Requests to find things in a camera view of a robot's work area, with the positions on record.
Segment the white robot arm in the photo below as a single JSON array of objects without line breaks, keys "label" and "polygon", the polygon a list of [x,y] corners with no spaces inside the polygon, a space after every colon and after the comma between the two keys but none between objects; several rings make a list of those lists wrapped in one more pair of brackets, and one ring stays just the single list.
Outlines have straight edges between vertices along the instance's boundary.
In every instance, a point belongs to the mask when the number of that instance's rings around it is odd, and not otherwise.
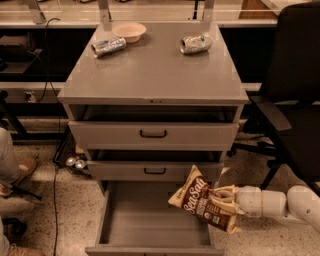
[{"label": "white robot arm", "polygon": [[232,214],[272,218],[296,226],[310,225],[320,232],[320,197],[302,185],[295,185],[286,193],[232,185],[211,190],[209,198]]}]

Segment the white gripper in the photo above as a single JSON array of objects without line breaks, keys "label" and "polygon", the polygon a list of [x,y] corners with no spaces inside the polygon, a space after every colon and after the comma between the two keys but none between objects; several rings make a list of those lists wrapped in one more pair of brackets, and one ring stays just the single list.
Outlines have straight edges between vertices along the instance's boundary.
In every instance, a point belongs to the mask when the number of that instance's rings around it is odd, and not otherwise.
[{"label": "white gripper", "polygon": [[236,203],[234,200],[223,202],[212,199],[211,202],[224,211],[237,214],[239,207],[247,217],[259,218],[262,216],[262,191],[258,187],[245,186],[237,191],[234,185],[215,188],[214,191],[219,194],[222,199],[234,199],[236,195]]}]

